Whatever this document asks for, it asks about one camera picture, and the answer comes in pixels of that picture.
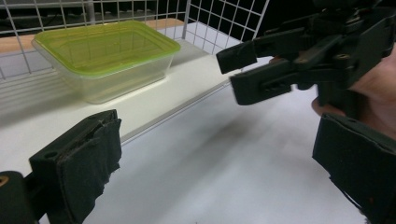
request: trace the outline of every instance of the wire rack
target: wire rack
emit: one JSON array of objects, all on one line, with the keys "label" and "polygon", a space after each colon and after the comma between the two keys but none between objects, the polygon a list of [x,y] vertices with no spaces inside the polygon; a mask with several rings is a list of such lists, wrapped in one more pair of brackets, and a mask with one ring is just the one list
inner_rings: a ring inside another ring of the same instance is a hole
[{"label": "wire rack", "polygon": [[210,54],[254,38],[267,1],[1,0],[0,84],[53,72],[30,42],[51,29],[138,20]]}]

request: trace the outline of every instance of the white table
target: white table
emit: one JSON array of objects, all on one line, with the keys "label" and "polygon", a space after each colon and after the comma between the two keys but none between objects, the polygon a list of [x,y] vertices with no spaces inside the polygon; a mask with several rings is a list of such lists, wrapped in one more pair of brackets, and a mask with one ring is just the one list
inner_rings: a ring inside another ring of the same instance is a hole
[{"label": "white table", "polygon": [[53,75],[10,87],[0,99],[0,170],[27,175],[35,152],[81,119],[116,108],[120,169],[85,223],[364,222],[311,159],[315,90],[237,105],[214,56],[182,45],[166,80],[103,105],[81,102]]}]

